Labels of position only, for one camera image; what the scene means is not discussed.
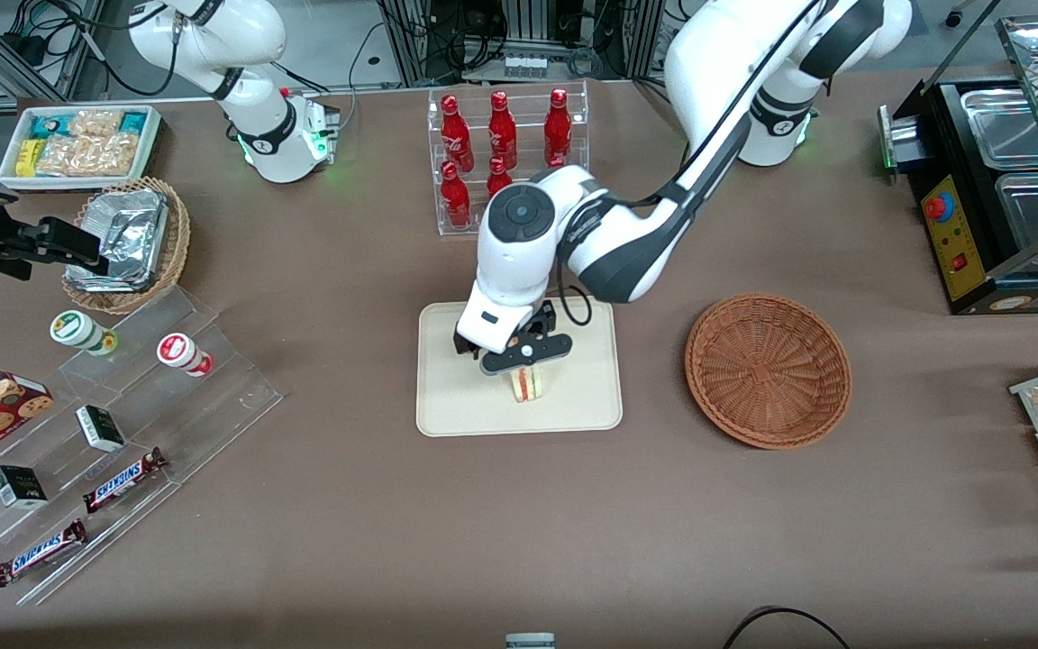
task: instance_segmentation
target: yellow control panel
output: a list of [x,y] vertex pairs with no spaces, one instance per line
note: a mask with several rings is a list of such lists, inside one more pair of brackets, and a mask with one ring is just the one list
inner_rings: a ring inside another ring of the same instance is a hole
[[939,260],[939,272],[944,275],[948,295],[952,300],[960,299],[984,283],[987,276],[952,177],[940,181],[919,206],[924,211],[927,235],[932,239],[935,259]]

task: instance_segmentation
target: robotic arm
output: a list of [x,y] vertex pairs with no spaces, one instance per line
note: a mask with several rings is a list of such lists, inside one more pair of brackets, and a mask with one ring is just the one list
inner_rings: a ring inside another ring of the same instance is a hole
[[[161,7],[174,10],[162,11]],[[239,132],[247,161],[265,180],[293,182],[330,161],[337,125],[321,104],[285,98],[264,65],[279,60],[285,29],[267,0],[170,0],[131,11],[131,40],[139,54],[218,100]]]
[[[544,308],[536,305],[556,260],[598,300],[641,297],[748,143],[765,152],[765,160],[790,155],[798,123],[778,119],[791,127],[769,132],[763,111],[807,113],[825,79],[865,55],[893,50],[910,18],[909,0],[709,0],[677,34],[665,63],[667,93],[691,157],[645,201],[621,200],[579,166],[549,169],[495,194],[480,226],[479,268],[456,348],[490,351],[486,373],[563,356],[570,342],[526,345],[536,314],[545,329]],[[765,99],[778,92],[762,90],[769,80],[801,86],[807,103]],[[645,206],[655,206],[647,217],[631,211]]]

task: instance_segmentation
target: beige tray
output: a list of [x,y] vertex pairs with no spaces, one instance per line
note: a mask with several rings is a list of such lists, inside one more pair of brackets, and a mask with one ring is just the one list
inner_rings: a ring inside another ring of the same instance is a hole
[[[469,354],[455,352],[455,325],[465,303],[430,304],[419,315],[419,384],[415,424],[433,438],[555,431],[605,431],[623,420],[614,320],[610,304],[592,300],[594,317],[577,327],[562,313],[556,332],[571,353],[543,362],[543,398],[516,403],[507,374],[488,377]],[[585,313],[581,298],[568,298]],[[556,310],[561,309],[556,300]]]

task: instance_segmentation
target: aluminum foil container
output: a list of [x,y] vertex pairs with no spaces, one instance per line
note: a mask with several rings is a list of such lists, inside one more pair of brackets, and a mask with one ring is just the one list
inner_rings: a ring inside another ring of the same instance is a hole
[[169,199],[153,189],[95,197],[83,214],[82,229],[99,238],[99,252],[110,260],[110,269],[103,276],[69,266],[66,282],[89,293],[147,291],[155,283],[169,207]]

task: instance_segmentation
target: foil tray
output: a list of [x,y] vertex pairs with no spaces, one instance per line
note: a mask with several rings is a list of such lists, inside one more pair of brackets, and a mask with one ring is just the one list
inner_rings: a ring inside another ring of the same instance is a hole
[[1020,89],[972,90],[959,102],[984,164],[996,171],[1038,168],[1038,124]]

